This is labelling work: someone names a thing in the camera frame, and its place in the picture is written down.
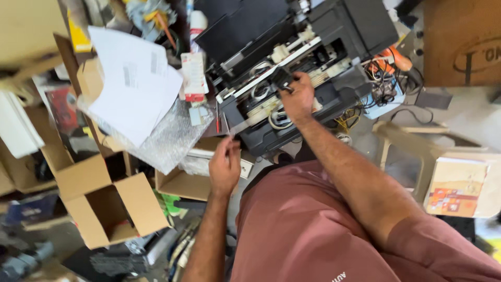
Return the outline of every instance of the man's right hand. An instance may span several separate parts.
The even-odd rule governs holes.
[[[312,120],[315,90],[307,73],[295,72],[292,75],[295,78],[289,84],[289,87],[293,89],[292,93],[287,90],[279,90],[279,92],[285,112],[296,126],[300,126]]]

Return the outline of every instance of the hand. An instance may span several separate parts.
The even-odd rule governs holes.
[[[229,197],[238,184],[240,171],[240,142],[228,136],[219,143],[209,162],[212,194]]]
[[[312,119],[313,98],[315,90],[310,77],[304,72],[292,74],[296,80],[289,84],[292,93],[279,90],[284,109],[291,121],[296,125],[302,125]]]

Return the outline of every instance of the barcode label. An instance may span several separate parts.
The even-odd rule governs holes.
[[[125,86],[130,87],[130,72],[129,68],[124,66],[124,80],[125,80]]]
[[[157,73],[157,54],[156,53],[151,53],[151,73],[156,74]]]

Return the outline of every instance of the paper sheet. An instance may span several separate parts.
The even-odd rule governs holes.
[[[183,77],[160,45],[105,28],[91,26],[89,33],[104,72],[89,111],[139,147],[172,107]]]

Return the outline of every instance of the bubble wrap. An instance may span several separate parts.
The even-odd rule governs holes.
[[[207,127],[214,119],[214,114],[203,117],[204,124],[192,126],[188,113],[189,103],[176,99],[165,117],[158,123],[150,136],[140,147],[113,129],[104,120],[89,112],[89,104],[80,95],[77,106],[93,119],[98,126],[120,143],[127,152],[148,163],[163,174],[168,174],[195,146]]]
[[[177,167],[189,175],[209,176],[209,162],[208,159],[185,156]]]

